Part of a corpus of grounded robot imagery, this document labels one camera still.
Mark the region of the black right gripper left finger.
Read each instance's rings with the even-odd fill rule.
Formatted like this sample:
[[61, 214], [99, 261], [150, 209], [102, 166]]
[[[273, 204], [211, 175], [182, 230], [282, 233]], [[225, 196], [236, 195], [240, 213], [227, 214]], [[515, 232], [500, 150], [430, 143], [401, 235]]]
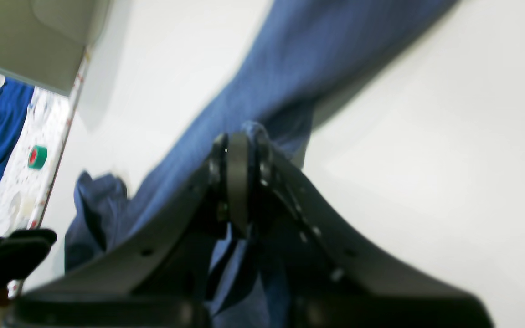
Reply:
[[248, 236], [249, 139], [220, 135], [144, 227], [100, 259], [20, 297], [7, 328], [209, 328], [218, 240]]

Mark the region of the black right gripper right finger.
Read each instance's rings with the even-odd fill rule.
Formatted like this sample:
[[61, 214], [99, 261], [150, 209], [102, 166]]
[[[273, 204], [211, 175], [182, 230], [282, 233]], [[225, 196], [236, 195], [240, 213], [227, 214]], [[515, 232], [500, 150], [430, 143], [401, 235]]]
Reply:
[[265, 137], [256, 137], [256, 226], [283, 268], [293, 328], [491, 328], [475, 295], [356, 231]]

